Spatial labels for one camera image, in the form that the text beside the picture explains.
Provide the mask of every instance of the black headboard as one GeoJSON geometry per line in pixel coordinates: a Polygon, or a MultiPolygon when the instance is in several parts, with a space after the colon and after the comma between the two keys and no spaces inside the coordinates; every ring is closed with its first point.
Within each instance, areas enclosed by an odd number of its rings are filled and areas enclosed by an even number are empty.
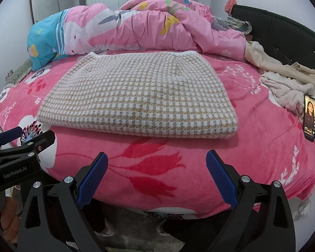
{"type": "Polygon", "coordinates": [[[283,64],[298,62],[315,69],[315,32],[278,14],[244,5],[234,5],[232,17],[252,25],[253,41],[283,64]]]}

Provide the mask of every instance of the houndstooth blanket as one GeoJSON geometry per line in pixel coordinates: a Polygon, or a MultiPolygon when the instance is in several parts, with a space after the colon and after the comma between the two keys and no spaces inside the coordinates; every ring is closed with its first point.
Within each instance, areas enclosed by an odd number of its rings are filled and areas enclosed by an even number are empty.
{"type": "Polygon", "coordinates": [[[46,96],[38,120],[127,135],[229,138],[238,121],[222,82],[197,52],[90,53],[46,96]]]}

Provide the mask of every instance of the blue gripper pad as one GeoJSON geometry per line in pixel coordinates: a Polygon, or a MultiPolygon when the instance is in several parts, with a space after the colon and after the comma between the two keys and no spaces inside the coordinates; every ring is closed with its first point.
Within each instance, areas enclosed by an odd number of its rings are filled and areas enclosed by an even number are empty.
{"type": "Polygon", "coordinates": [[[223,165],[212,151],[207,153],[207,169],[218,187],[225,203],[235,208],[238,204],[237,189],[223,165]]]}
{"type": "Polygon", "coordinates": [[[16,127],[11,130],[8,130],[4,133],[0,134],[0,145],[6,145],[7,143],[21,137],[22,135],[22,128],[16,127]]]}
{"type": "Polygon", "coordinates": [[[90,165],[86,177],[78,187],[76,204],[80,209],[91,202],[91,199],[107,169],[108,156],[104,153],[100,153],[90,165]]]}

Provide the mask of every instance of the orange cloth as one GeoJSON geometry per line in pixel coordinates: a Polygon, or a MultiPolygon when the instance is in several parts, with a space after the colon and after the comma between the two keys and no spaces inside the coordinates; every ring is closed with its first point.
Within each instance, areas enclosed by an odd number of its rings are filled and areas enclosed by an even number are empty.
{"type": "Polygon", "coordinates": [[[229,14],[229,16],[231,16],[231,11],[232,11],[232,7],[234,5],[237,4],[237,1],[236,0],[228,0],[225,7],[224,7],[224,10],[227,14],[229,14]]]}

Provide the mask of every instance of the woman on phone screen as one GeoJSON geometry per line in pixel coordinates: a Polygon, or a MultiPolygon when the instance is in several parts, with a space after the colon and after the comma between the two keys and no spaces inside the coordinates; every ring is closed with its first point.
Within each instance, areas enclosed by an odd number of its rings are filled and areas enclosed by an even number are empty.
{"type": "Polygon", "coordinates": [[[305,127],[309,128],[313,132],[315,124],[314,106],[311,101],[308,101],[307,112],[305,115],[305,127]]]}

